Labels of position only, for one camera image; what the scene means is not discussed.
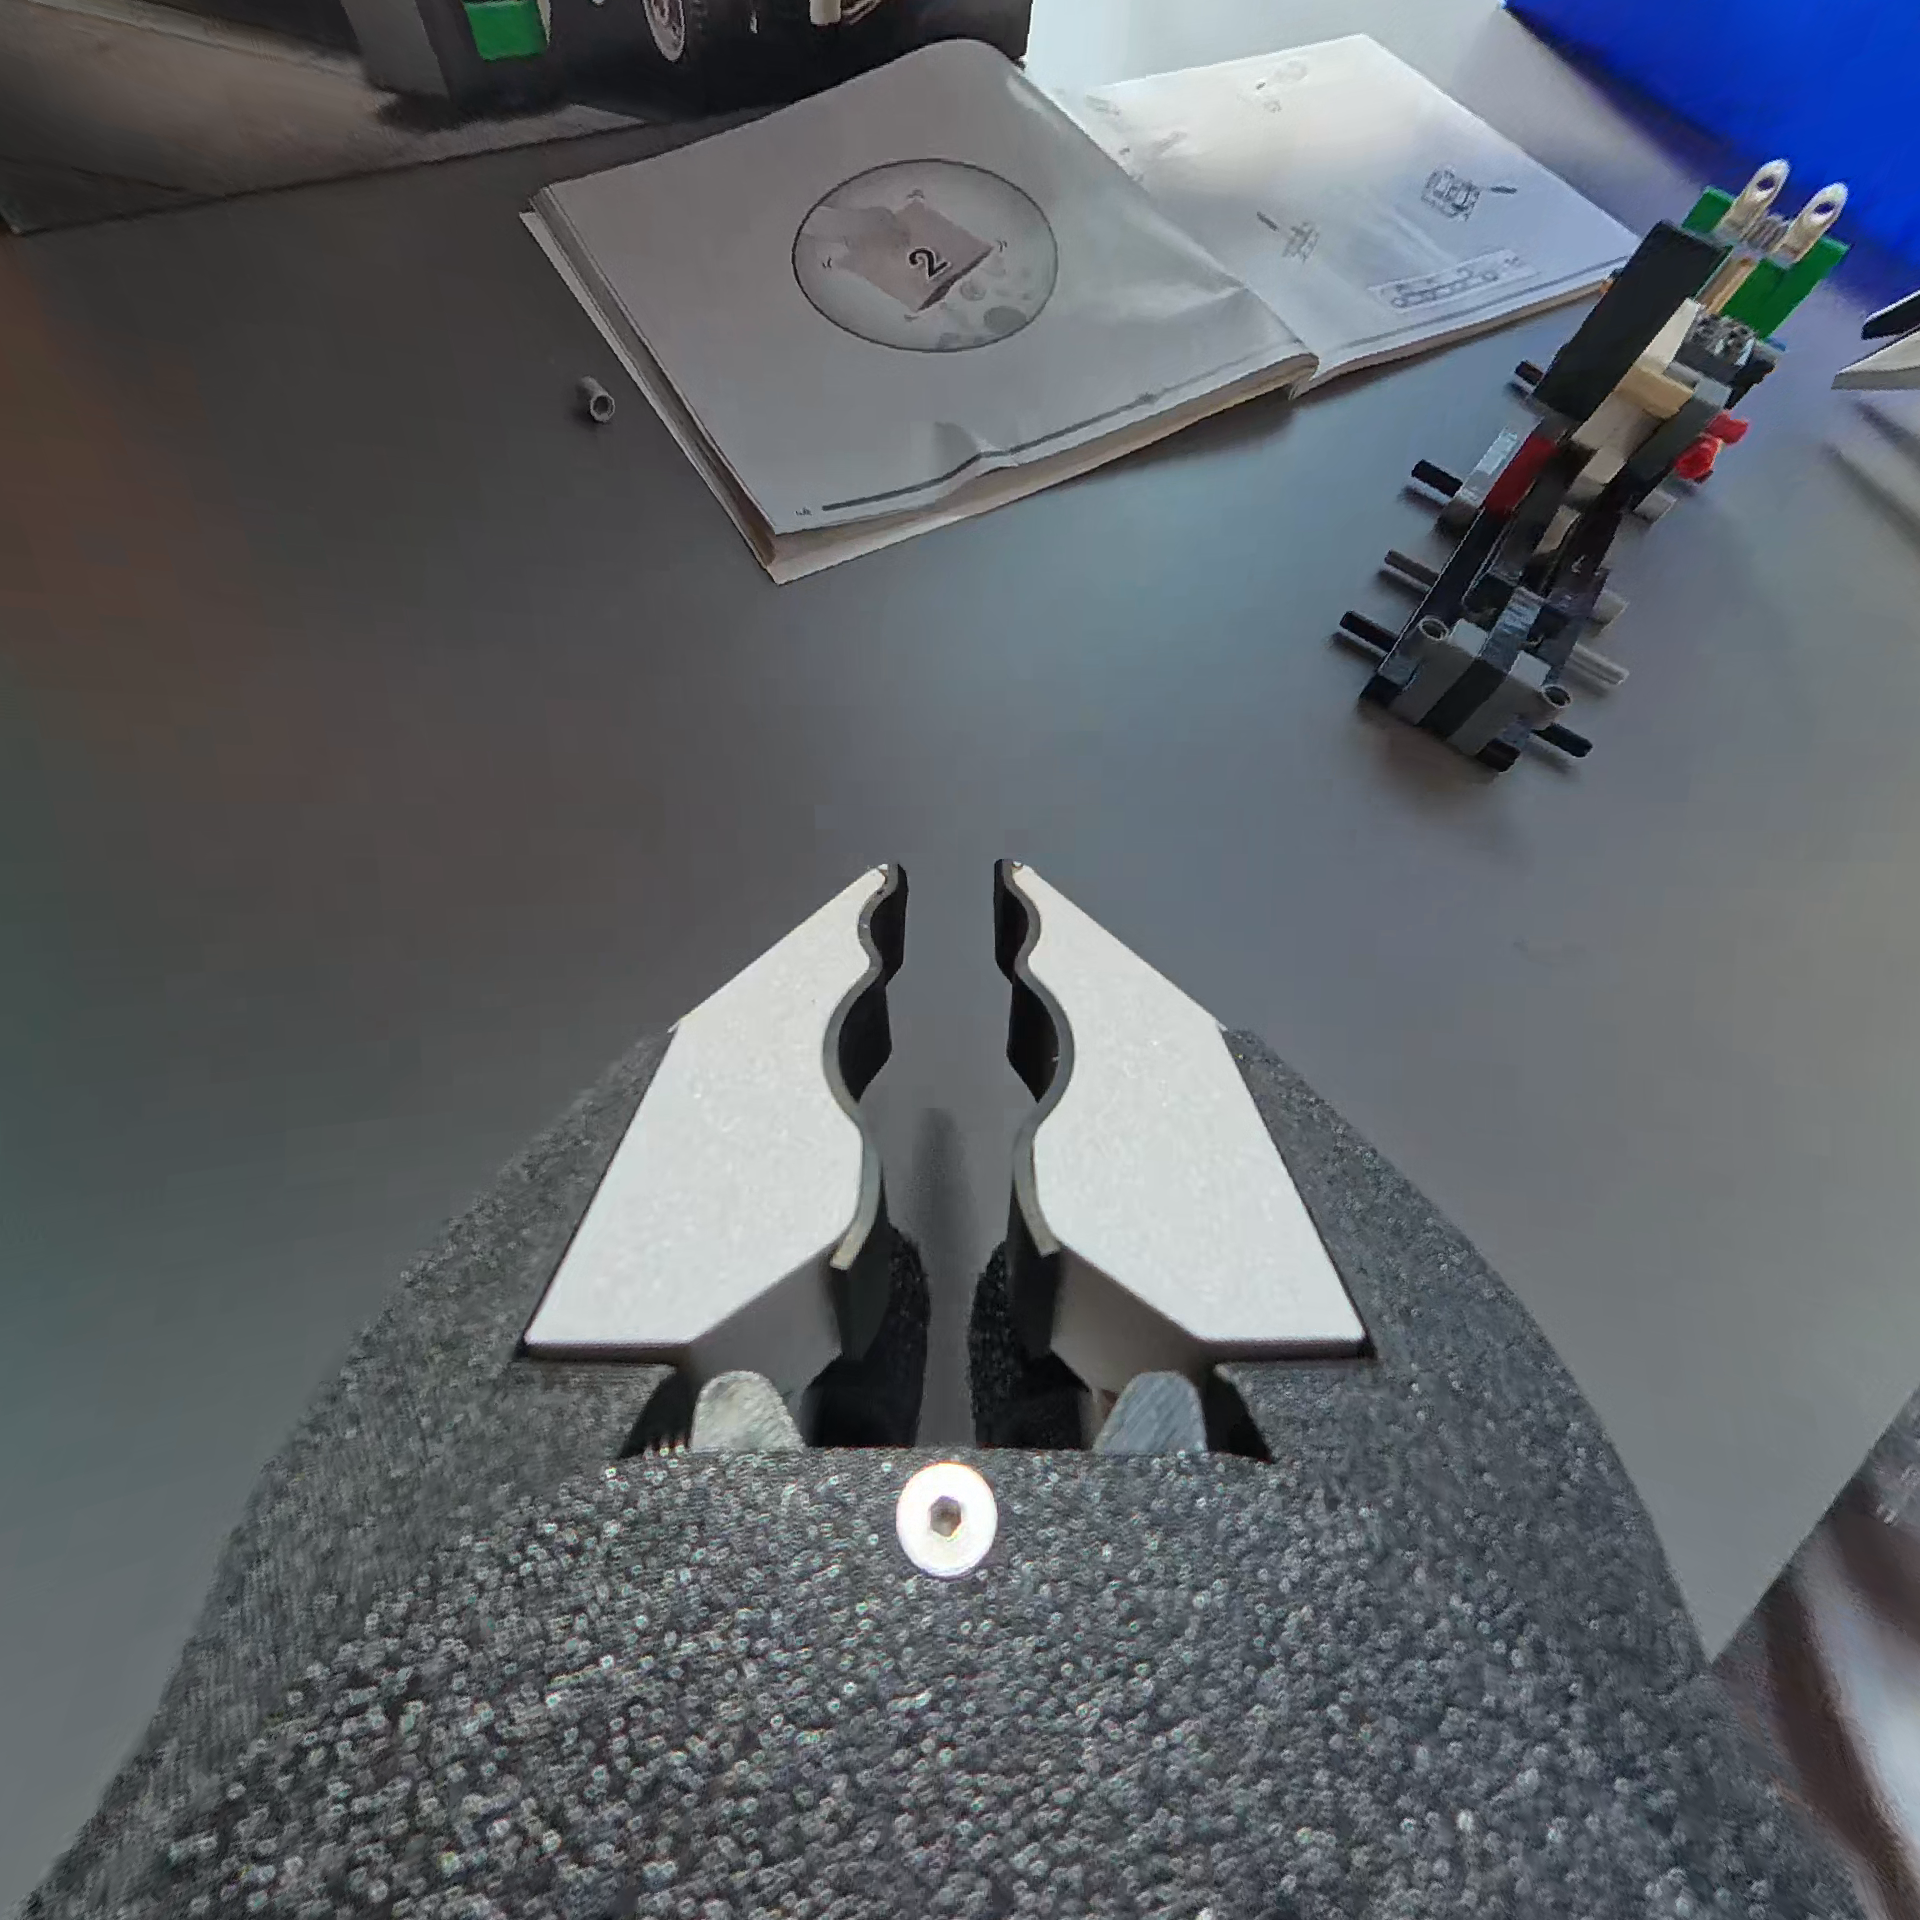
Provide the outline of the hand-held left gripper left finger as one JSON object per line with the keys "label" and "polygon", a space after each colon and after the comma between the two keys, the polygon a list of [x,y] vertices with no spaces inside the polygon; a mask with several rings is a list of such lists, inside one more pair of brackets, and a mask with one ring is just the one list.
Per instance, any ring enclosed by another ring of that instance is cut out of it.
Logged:
{"label": "hand-held left gripper left finger", "polygon": [[905,904],[904,867],[865,872],[672,1027],[530,1359],[664,1365],[817,1446],[911,1442],[911,1248],[859,1111]]}

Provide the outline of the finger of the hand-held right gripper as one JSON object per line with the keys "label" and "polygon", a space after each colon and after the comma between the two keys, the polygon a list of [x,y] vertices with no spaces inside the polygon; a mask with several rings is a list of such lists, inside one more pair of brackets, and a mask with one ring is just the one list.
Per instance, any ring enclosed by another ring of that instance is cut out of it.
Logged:
{"label": "finger of the hand-held right gripper", "polygon": [[1860,326],[1863,344],[1872,353],[1839,371],[1831,386],[1839,393],[1913,393],[1917,374],[1917,309],[1920,293],[1869,314]]}

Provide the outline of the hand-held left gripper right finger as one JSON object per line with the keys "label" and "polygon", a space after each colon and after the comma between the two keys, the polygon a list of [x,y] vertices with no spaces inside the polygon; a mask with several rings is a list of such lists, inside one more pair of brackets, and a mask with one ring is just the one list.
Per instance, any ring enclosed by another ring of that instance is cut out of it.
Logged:
{"label": "hand-held left gripper right finger", "polygon": [[995,1446],[1260,1456],[1224,1371],[1370,1359],[1227,1032],[1034,867],[995,874],[1034,1099],[995,1257]]}

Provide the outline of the toy set box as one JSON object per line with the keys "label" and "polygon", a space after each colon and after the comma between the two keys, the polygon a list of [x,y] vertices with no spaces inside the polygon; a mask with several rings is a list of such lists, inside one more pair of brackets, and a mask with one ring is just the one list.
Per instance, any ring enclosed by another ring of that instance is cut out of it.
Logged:
{"label": "toy set box", "polygon": [[5,3],[15,234],[802,101],[1028,3]]}

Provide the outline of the toy brick model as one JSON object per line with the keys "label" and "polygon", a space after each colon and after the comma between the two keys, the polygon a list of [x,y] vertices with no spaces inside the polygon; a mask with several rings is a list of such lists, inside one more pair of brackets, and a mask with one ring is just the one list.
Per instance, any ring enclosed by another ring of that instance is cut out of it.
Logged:
{"label": "toy brick model", "polygon": [[1746,398],[1784,361],[1780,328],[1845,256],[1847,184],[1784,215],[1788,179],[1769,161],[1735,195],[1711,189],[1683,222],[1651,226],[1554,360],[1517,371],[1529,433],[1463,475],[1412,470],[1455,549],[1442,567],[1384,559],[1417,597],[1399,626],[1339,619],[1336,635],[1372,663],[1360,706],[1490,775],[1529,747],[1592,754],[1568,712],[1578,688],[1621,681],[1593,647],[1618,538],[1739,443]]}

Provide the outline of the blue object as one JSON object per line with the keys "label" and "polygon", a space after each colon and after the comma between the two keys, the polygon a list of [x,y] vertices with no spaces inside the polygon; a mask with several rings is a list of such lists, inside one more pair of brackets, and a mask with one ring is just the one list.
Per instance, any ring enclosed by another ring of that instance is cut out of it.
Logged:
{"label": "blue object", "polygon": [[1916,3],[1512,3],[1531,31],[1753,159],[1852,190],[1847,217],[1917,266]]}

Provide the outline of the open instruction booklet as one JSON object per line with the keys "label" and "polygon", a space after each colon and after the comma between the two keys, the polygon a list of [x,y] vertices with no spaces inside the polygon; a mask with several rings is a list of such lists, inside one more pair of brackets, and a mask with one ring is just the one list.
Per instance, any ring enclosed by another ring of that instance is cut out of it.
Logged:
{"label": "open instruction booklet", "polygon": [[1640,242],[1360,34],[1076,94],[949,40],[521,219],[779,585]]}

